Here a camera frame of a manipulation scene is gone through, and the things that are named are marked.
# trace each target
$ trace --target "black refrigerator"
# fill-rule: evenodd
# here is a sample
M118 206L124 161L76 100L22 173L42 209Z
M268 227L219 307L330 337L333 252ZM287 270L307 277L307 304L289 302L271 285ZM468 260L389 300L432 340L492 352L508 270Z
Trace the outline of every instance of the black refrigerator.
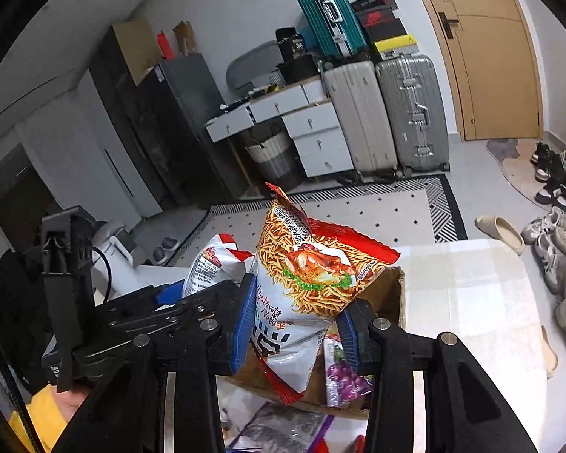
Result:
M201 54L158 63L138 87L166 147L170 171L200 206L232 202L249 187L227 141L213 143L205 123L222 96Z

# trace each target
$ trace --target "silver suitcase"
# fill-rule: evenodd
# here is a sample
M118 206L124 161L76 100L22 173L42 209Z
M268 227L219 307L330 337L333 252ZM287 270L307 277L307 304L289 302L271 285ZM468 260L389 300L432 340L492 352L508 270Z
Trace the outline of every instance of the silver suitcase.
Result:
M326 71L324 79L354 168L359 173L396 169L394 139L373 63L340 66Z
M448 171L447 123L432 60L401 56L379 63L375 72L405 175Z

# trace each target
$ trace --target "patterned rug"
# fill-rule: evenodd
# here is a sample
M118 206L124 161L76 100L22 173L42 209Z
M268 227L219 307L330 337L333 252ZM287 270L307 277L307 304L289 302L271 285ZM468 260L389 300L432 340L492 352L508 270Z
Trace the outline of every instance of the patterned rug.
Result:
M537 149L539 139L489 139L486 149L495 158L508 182L533 204L550 210L535 201L535 195L543 187L543 183L535 179L535 166L531 156Z
M467 239L444 174L307 191L290 199L309 217L348 225L392 247ZM240 250L254 251L269 206L268 199L213 206L168 265L190 266L217 233L230 233Z

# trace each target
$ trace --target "checkered tablecloth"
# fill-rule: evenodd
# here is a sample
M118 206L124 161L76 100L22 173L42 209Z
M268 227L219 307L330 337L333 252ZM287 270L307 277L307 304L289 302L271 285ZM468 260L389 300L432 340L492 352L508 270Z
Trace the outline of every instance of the checkered tablecloth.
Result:
M459 336L539 446L547 380L541 323L526 269L497 240L400 248L406 328ZM424 451L423 375L415 373L415 451Z

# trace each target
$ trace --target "metal screw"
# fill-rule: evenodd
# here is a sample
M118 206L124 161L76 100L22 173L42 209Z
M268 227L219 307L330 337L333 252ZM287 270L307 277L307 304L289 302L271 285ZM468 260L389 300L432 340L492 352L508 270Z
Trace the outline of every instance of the metal screw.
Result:
M440 336L440 340L447 345L457 344L457 336L451 332L445 332Z
M213 318L207 318L205 320L202 320L199 326L203 330L210 331L210 330L214 330L218 326L218 322Z
M147 334L138 334L133 340L132 343L137 347L145 347L149 344L151 339Z
M373 326L379 330L387 330L390 328L390 320L387 318L376 318L373 320Z

